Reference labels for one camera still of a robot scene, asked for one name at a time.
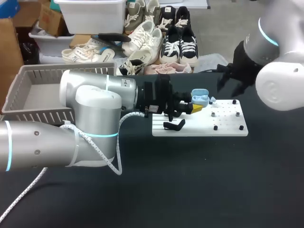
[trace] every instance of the blue object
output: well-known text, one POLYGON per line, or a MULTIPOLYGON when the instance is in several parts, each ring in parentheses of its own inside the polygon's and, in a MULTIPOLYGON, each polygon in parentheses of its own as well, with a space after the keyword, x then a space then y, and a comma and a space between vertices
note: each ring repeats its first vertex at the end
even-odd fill
POLYGON ((9 159, 8 159, 8 165, 6 167, 6 171, 10 170, 10 166, 11 166, 11 157, 12 157, 12 153, 13 153, 13 142, 11 139, 11 127, 10 127, 10 123, 8 121, 4 121, 6 123, 6 127, 8 129, 8 135, 9 135, 9 159))
POLYGON ((55 11, 57 11, 57 12, 61 12, 61 9, 60 9, 60 6, 58 5, 58 4, 56 4, 55 2, 54 2, 54 0, 51 0, 51 4, 49 5, 49 8, 51 9, 51 10, 55 10, 55 11))
POLYGON ((12 18, 20 10, 20 5, 17 0, 7 0, 0 4, 0 19, 12 18))
POLYGON ((263 37, 265 37, 266 40, 268 40, 273 45, 279 46, 278 43, 276 43, 273 39, 271 39, 269 36, 267 36, 266 33, 262 30, 261 18, 258 20, 258 28, 260 29, 260 32, 262 33, 263 37))
POLYGON ((88 134, 85 133, 89 137, 96 137, 96 138, 108 138, 108 137, 114 137, 118 135, 118 132, 115 134, 88 134))
POLYGON ((209 101, 215 102, 216 99, 212 97, 209 99, 209 91, 207 89, 193 89, 191 92, 192 100, 191 103, 195 105, 202 105, 203 108, 207 107, 209 104, 209 101))

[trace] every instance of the black tabletop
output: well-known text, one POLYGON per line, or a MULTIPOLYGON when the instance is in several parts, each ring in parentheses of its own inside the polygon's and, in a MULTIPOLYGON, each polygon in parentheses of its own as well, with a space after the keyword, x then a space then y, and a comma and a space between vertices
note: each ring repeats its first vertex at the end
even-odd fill
MULTIPOLYGON (((219 74, 171 76, 175 91, 219 94, 219 74)), ((155 76, 136 76, 138 84, 155 76)), ((121 127, 123 174, 108 167, 50 168, 2 228, 302 228, 304 109, 266 107, 255 88, 240 100, 247 137, 153 137, 152 119, 121 127)), ((0 213, 40 170, 0 174, 0 213)))

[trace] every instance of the black bracket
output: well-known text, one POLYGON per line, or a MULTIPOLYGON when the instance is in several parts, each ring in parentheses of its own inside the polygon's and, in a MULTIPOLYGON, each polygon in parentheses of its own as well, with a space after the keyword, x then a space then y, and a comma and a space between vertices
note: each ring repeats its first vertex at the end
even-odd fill
POLYGON ((185 119, 182 119, 178 125, 170 122, 163 122, 163 127, 165 128, 165 130, 167 128, 168 130, 174 130, 179 132, 182 129, 182 127, 185 125, 185 123, 186 123, 185 119))

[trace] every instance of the white cable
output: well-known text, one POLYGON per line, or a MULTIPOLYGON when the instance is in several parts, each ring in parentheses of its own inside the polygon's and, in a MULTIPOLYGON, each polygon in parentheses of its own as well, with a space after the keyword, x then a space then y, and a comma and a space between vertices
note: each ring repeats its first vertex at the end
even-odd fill
POLYGON ((8 213, 16 206, 16 204, 24 197, 27 192, 40 180, 43 174, 47 171, 47 168, 43 168, 40 174, 31 182, 31 184, 14 200, 14 202, 6 209, 6 211, 0 217, 0 223, 8 215, 8 213))
MULTIPOLYGON (((96 146, 96 144, 91 140, 90 137, 88 137, 84 132, 79 130, 79 134, 97 151, 97 153, 102 157, 102 159, 107 163, 107 165, 117 174, 121 175, 123 172, 122 168, 122 161, 120 158, 120 150, 119 150, 119 130, 120 126, 122 125, 123 121, 125 121, 128 117, 130 116, 142 116, 144 117, 143 113, 140 112, 133 112, 133 113, 128 113, 124 117, 122 117, 119 121, 119 128, 118 128, 118 136, 117 136, 117 144, 116 144, 116 153, 117 153, 117 162, 118 162, 118 170, 112 165, 112 163, 107 159, 107 157, 101 152, 101 150, 96 146)), ((73 124, 65 124, 60 126, 60 128, 64 129, 71 129, 74 130, 74 125, 73 124)), ((0 217, 0 223, 5 219, 5 217, 8 215, 8 213, 16 206, 16 204, 24 197, 28 191, 40 180, 40 178, 43 176, 43 174, 47 171, 48 168, 43 168, 42 171, 39 173, 39 175, 31 182, 31 184, 14 200, 14 202, 6 209, 6 211, 1 215, 0 217)))

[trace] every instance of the black and white sneaker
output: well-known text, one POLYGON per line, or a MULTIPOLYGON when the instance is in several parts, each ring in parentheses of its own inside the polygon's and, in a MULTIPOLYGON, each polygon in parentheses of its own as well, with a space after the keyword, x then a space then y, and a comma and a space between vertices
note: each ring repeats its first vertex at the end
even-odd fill
POLYGON ((176 13, 175 26, 179 29, 183 29, 186 26, 191 27, 190 12, 185 6, 181 6, 176 13))
POLYGON ((157 27, 161 29, 163 36, 168 31, 168 28, 175 24, 175 11, 176 9, 172 6, 161 8, 160 24, 157 27))
POLYGON ((150 60, 152 54, 150 50, 138 50, 133 52, 130 57, 116 70, 117 76, 136 75, 144 68, 150 60))
POLYGON ((190 27, 185 27, 180 37, 180 64, 195 67, 199 61, 198 44, 190 27))
POLYGON ((171 26, 162 42, 160 52, 160 62, 178 63, 180 56, 180 36, 179 30, 175 26, 171 26))

